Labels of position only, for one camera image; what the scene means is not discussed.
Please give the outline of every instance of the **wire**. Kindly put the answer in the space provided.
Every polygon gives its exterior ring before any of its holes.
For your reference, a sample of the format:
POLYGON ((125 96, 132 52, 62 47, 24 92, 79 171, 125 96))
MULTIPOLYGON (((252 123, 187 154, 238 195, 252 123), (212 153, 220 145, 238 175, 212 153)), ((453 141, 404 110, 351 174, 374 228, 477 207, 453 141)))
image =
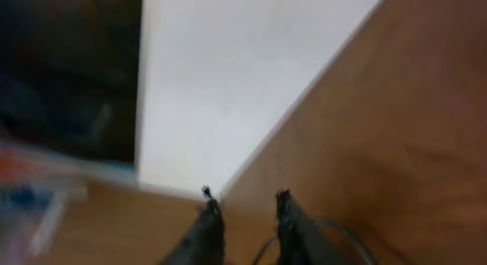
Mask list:
MULTIPOLYGON (((314 222, 318 225, 325 225, 342 233, 345 236, 345 239, 354 247, 354 249, 360 254, 360 256, 364 259, 367 265, 377 265, 377 260, 375 259, 374 255, 369 251, 365 243, 353 232, 349 231, 347 228, 340 225, 338 222, 335 222, 331 219, 327 218, 316 218, 314 222)), ((274 242, 277 240, 277 235, 272 236, 261 248, 259 253, 257 254, 256 258, 253 260, 252 265, 257 265, 266 252, 267 248, 270 247, 274 242)))

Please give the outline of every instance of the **brown wooden surface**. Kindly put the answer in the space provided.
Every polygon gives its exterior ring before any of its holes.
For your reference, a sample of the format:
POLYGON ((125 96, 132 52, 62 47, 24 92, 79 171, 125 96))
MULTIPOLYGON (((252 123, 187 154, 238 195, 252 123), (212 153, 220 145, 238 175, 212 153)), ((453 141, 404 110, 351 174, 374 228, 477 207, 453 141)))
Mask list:
MULTIPOLYGON (((382 264, 486 264, 486 158, 487 0, 386 0, 224 200, 228 256, 250 263, 288 187, 382 264)), ((73 207, 49 264, 63 251, 71 264, 150 264, 194 218, 193 203, 98 194, 111 201, 73 207), (90 225, 110 227, 88 242, 90 225)))

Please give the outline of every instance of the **black cable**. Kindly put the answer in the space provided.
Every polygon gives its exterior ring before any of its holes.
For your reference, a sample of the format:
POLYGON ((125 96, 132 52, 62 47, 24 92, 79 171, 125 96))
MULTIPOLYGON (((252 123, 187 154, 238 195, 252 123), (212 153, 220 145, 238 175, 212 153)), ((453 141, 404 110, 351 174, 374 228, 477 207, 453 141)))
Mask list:
MULTIPOLYGON (((360 256, 364 259, 367 265, 377 265, 377 260, 375 259, 374 255, 372 255, 365 243, 353 232, 349 231, 347 228, 343 227, 338 222, 335 222, 331 219, 316 218, 314 219, 314 221, 318 225, 325 225, 341 232, 345 236, 346 240, 351 245, 353 245, 354 249, 360 254, 360 256)), ((257 254, 256 258, 253 260, 252 265, 257 265, 259 263, 267 248, 271 246, 276 240, 277 235, 274 235, 260 248, 260 251, 257 254)))

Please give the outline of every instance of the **white object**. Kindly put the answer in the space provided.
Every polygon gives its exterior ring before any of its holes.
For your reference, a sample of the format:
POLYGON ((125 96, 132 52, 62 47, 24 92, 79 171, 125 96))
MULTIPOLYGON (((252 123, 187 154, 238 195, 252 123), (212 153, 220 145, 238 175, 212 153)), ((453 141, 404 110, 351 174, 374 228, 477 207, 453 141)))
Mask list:
POLYGON ((138 174, 215 193, 380 0, 144 0, 138 174))

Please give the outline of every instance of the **white panel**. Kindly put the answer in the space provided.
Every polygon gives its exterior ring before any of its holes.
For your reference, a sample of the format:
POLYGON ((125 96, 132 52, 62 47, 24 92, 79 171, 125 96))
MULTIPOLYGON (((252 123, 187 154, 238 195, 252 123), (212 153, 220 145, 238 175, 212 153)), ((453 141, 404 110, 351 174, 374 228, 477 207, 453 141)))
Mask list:
POLYGON ((141 182, 219 191, 379 0, 145 0, 141 182))

